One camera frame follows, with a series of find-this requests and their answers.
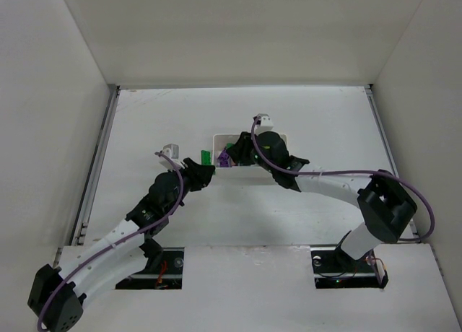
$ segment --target white box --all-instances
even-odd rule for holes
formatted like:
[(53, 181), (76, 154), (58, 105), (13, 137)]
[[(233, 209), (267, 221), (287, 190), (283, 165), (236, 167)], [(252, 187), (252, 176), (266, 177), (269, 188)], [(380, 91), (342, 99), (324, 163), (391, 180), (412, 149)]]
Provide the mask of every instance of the white box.
[[(287, 145), (287, 136), (280, 134)], [(271, 174), (258, 165), (219, 167), (217, 158), (228, 143), (236, 143), (240, 134), (216, 134), (212, 150), (212, 164), (216, 167), (217, 177), (221, 178), (271, 178)]]

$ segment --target purple object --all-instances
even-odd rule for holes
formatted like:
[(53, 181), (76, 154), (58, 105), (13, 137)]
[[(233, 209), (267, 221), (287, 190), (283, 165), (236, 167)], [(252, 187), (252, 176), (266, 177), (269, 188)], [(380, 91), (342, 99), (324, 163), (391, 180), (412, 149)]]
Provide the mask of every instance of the purple object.
[(230, 156), (226, 153), (226, 149), (223, 149), (217, 159), (220, 167), (231, 167)]

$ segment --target white enclosure wall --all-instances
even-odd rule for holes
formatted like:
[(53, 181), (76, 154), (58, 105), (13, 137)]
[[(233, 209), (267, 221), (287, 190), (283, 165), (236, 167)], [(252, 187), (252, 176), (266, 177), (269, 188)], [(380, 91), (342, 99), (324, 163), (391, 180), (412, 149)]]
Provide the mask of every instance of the white enclosure wall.
[[(462, 318), (462, 0), (424, 0), (373, 91), (398, 170), (432, 203), (431, 238)], [(421, 232), (428, 217), (415, 218)]]
[(0, 0), (0, 331), (76, 214), (108, 87), (64, 0)]
[(372, 83), (421, 0), (66, 0), (109, 83)]

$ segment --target white panel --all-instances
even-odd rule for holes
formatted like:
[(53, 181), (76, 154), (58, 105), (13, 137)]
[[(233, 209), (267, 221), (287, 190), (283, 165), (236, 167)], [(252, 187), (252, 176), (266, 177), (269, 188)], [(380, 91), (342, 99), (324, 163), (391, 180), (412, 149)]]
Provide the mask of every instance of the white panel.
[[(390, 169), (363, 87), (244, 87), (123, 91), (85, 242), (104, 236), (165, 171), (154, 152), (180, 146), (200, 162), (214, 134), (249, 131), (268, 113), (289, 151), (332, 169)], [(337, 243), (363, 222), (359, 209), (277, 185), (243, 186), (215, 176), (156, 236), (163, 246)]]
[[(462, 0), (424, 0), (374, 92), (401, 176), (435, 209), (431, 243), (462, 318)], [(416, 217), (421, 232), (425, 213)]]
[(64, 0), (0, 0), (0, 331), (77, 213), (108, 88)]
[(66, 0), (108, 82), (373, 82), (421, 0)]
[[(65, 249), (63, 261), (77, 249)], [(316, 289), (308, 247), (186, 248), (183, 288), (112, 291), (73, 332), (456, 332), (428, 245), (381, 245), (390, 282), (379, 289)]]

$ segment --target rectangular opening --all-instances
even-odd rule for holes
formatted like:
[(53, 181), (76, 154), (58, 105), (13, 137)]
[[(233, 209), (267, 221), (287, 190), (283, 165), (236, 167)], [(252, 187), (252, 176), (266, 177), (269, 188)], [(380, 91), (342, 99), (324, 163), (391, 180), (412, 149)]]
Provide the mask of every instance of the rectangular opening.
[(184, 248), (164, 248), (143, 271), (119, 282), (116, 290), (179, 290), (183, 286)]
[(371, 259), (353, 261), (348, 270), (337, 261), (335, 247), (313, 247), (311, 259), (316, 289), (383, 289), (388, 283), (385, 265), (373, 252)]

